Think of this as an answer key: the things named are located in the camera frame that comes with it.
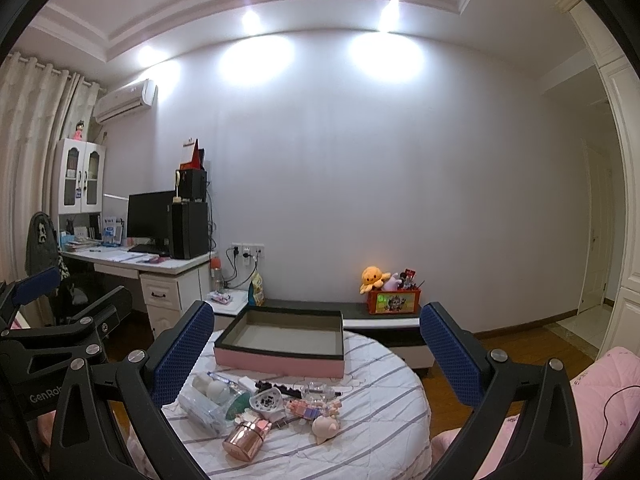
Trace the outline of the clear plastic container box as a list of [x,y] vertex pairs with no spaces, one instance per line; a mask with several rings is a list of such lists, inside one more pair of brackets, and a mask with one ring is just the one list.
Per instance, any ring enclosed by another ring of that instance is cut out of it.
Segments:
[[178,403],[190,422],[194,422],[209,437],[228,436],[234,427],[234,419],[227,419],[228,406],[215,403],[198,390],[189,387],[181,391]]

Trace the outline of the blue small tube box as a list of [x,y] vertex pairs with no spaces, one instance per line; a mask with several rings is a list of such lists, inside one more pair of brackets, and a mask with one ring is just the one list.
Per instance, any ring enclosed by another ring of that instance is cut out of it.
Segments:
[[221,374],[218,374],[218,373],[215,373],[215,372],[207,372],[206,375],[213,382],[222,382],[223,384],[226,384],[226,385],[232,385],[233,384],[233,380],[232,379],[224,377]]

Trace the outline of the rose gold metal jar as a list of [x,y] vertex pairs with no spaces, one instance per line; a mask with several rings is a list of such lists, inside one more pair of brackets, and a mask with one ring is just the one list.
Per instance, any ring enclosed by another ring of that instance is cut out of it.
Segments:
[[242,462],[251,462],[260,451],[270,433],[271,422],[258,418],[252,422],[241,422],[224,439],[222,446],[227,454]]

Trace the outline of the black hair clip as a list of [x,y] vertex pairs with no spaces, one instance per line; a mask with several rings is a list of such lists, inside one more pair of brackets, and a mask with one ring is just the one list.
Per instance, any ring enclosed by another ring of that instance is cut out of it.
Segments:
[[262,393],[270,389],[277,389],[282,396],[289,396],[290,398],[295,399],[300,399],[303,396],[303,393],[299,389],[288,387],[286,385],[272,384],[271,382],[263,382],[262,380],[255,382],[255,388],[258,393]]

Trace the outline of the white heart plug nightlight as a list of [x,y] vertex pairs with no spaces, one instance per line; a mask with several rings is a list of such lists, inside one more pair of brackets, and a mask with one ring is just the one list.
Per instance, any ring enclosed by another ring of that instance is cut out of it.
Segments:
[[270,422],[277,422],[286,416],[282,393],[276,387],[256,392],[251,396],[250,408]]

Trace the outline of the pink white block toy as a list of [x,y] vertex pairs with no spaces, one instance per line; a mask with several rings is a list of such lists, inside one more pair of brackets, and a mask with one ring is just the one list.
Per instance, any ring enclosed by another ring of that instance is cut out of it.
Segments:
[[309,420],[310,422],[322,415],[322,409],[319,405],[303,399],[289,400],[286,404],[286,409],[293,417]]

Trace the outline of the pink pig figurine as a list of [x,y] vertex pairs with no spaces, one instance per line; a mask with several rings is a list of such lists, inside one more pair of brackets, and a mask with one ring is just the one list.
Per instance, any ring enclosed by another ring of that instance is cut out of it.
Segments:
[[311,432],[317,444],[333,439],[341,429],[340,421],[335,415],[320,415],[311,425]]

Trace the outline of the clear glass jar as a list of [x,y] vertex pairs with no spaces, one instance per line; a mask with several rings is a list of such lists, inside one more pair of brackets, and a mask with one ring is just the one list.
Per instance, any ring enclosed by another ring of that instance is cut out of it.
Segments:
[[308,382],[302,390],[302,398],[309,403],[328,404],[341,395],[339,391],[324,382]]

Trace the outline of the white bottle green base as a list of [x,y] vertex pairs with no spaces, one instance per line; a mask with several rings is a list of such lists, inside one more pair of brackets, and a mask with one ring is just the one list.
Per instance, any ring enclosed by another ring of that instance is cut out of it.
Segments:
[[236,412],[242,412],[250,406],[250,393],[237,382],[233,382],[232,385],[213,382],[206,373],[195,375],[192,379],[192,387],[204,394],[207,399]]

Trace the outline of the white power adapter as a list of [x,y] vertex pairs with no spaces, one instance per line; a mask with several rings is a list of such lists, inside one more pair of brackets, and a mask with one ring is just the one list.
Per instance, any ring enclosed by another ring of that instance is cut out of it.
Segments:
[[247,376],[240,377],[236,382],[250,394],[255,394],[259,389],[256,380]]

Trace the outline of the colorful block doll toy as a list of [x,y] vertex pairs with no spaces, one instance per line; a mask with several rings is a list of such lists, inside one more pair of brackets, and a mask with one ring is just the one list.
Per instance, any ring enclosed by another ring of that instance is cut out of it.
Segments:
[[318,417],[337,418],[342,407],[341,399],[337,396],[327,401],[312,401],[309,403],[311,409],[310,417],[316,419]]

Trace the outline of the black speaker box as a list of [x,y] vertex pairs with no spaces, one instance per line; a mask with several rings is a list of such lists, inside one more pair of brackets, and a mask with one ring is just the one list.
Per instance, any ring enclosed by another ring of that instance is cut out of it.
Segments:
[[206,200],[207,174],[204,169],[180,169],[178,171],[178,196],[182,200],[204,202]]

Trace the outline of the white air conditioner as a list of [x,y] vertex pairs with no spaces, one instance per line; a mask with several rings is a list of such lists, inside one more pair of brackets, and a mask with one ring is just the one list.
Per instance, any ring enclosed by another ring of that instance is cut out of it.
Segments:
[[153,106],[156,89],[154,81],[145,79],[107,93],[96,101],[93,110],[94,120],[104,125],[129,113],[147,110]]

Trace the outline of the orange octopus plush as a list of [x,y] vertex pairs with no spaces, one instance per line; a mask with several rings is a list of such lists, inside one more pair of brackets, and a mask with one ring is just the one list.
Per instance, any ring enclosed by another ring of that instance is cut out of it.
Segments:
[[367,266],[361,273],[360,295],[382,288],[391,276],[392,274],[383,272],[377,266]]

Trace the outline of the wall power strip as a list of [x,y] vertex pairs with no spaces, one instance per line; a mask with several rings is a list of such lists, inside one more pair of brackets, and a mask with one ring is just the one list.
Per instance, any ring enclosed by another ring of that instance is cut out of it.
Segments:
[[256,260],[260,260],[264,258],[265,255],[265,246],[263,244],[232,243],[231,249],[236,256],[241,256],[242,258],[255,258]]

